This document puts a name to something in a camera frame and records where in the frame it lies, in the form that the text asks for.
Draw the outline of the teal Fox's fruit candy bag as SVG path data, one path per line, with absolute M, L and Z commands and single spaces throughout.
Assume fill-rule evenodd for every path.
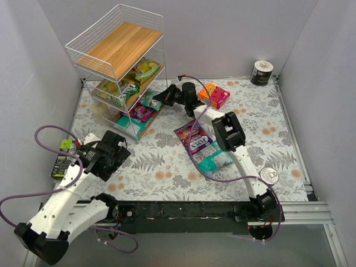
M 147 90 L 140 98 L 140 104 L 158 111 L 161 108 L 162 103 L 160 101 L 154 100 L 154 96 L 157 94 L 158 92 L 156 91 Z

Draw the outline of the red orange candy box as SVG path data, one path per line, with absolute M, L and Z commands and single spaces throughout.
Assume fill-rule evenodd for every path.
M 221 109 L 230 97 L 230 92 L 215 85 L 208 83 L 206 89 L 202 89 L 198 94 L 198 99 L 204 103 L 211 103 L 211 106 L 217 110 Z

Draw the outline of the green yellow Fox's candy bag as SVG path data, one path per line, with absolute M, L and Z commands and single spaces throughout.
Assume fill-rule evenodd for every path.
M 129 71 L 129 75 L 140 84 L 143 84 L 150 77 L 155 75 L 160 68 L 161 65 L 159 63 L 143 57 Z
M 103 80 L 92 90 L 92 93 L 103 100 L 107 100 L 112 105 L 124 108 L 129 98 L 138 94 L 139 91 L 139 84 L 123 78 L 119 83 Z

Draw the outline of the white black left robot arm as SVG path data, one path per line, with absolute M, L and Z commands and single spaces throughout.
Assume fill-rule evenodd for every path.
M 41 210 L 29 221 L 18 223 L 14 234 L 25 248 L 49 265 L 58 263 L 70 243 L 98 221 L 118 222 L 118 201 L 101 193 L 71 215 L 81 195 L 97 179 L 107 181 L 129 157 L 126 139 L 110 130 L 102 139 L 94 134 L 85 137 L 76 156 L 81 163 L 70 163 L 60 191 L 52 194 Z

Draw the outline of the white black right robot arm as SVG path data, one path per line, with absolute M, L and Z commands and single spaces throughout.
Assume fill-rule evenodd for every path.
M 267 177 L 258 176 L 258 172 L 248 154 L 246 136 L 243 128 L 234 112 L 222 113 L 219 111 L 225 103 L 229 93 L 220 87 L 211 89 L 211 85 L 203 87 L 204 93 L 196 93 L 192 82 L 180 82 L 171 84 L 164 92 L 153 97 L 166 106 L 175 103 L 183 105 L 187 115 L 194 119 L 188 135 L 187 150 L 193 159 L 192 152 L 198 149 L 191 140 L 193 131 L 199 121 L 213 127 L 214 135 L 219 148 L 226 152 L 238 168 L 241 177 L 231 181 L 244 180 L 251 201 L 251 213 L 256 219 L 271 217 L 274 209 L 278 209 L 279 220 L 283 220 L 283 210 L 273 185 L 278 181 L 270 172 Z

